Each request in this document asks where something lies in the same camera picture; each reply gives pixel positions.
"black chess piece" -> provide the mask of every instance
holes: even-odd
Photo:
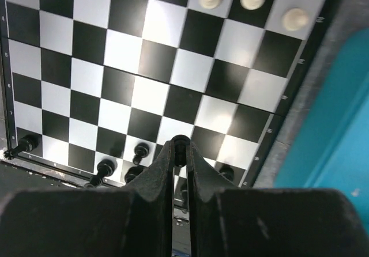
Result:
[[[8,149],[4,152],[4,158],[12,160],[18,156],[21,152],[31,152],[33,149],[38,147],[39,141],[37,138],[27,135],[18,141],[18,146],[14,149]]]
[[[224,165],[223,167],[221,167],[219,173],[227,178],[230,182],[233,182],[235,178],[234,170],[228,165]]]
[[[125,175],[126,184],[130,183],[133,179],[135,179],[141,172],[144,171],[142,166],[134,166],[129,168]]]
[[[85,188],[96,188],[103,184],[103,178],[111,176],[116,170],[116,165],[113,161],[105,159],[98,163],[97,174],[91,176],[90,182],[85,184]]]
[[[135,156],[133,157],[133,160],[132,160],[133,164],[138,165],[139,163],[141,163],[142,159],[145,158],[147,155],[149,155],[149,153],[150,153],[150,148],[148,144],[139,143],[134,148]]]

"magnetic chessboard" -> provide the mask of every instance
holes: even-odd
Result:
[[[112,158],[121,186],[139,142],[148,166],[165,141],[190,137],[207,162],[248,187],[323,38],[334,0],[1,1],[3,87],[10,146],[23,158],[81,177]],[[283,14],[308,14],[288,31]],[[176,172],[178,186],[185,170]]]

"pawn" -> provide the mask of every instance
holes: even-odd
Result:
[[[233,182],[235,178],[235,172],[234,170],[227,165],[224,165],[220,168],[219,173],[223,175],[226,179],[228,179],[230,182]]]
[[[12,160],[18,156],[21,152],[31,152],[39,145],[37,138],[27,135],[18,141],[18,146],[14,149],[8,149],[4,152],[4,158]]]
[[[96,188],[103,184],[104,177],[112,176],[116,170],[116,164],[108,159],[105,159],[98,163],[97,174],[91,176],[90,182],[85,184],[85,188]]]
[[[134,148],[134,154],[135,156],[133,157],[133,164],[138,165],[139,163],[141,163],[142,159],[147,157],[147,155],[149,155],[150,153],[150,148],[148,146],[148,144],[146,143],[139,143],[135,148]]]

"chessboard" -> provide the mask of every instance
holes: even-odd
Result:
[[[252,186],[337,1],[1,0],[9,146],[81,177],[110,158],[122,186],[138,143],[147,167],[183,134]]]

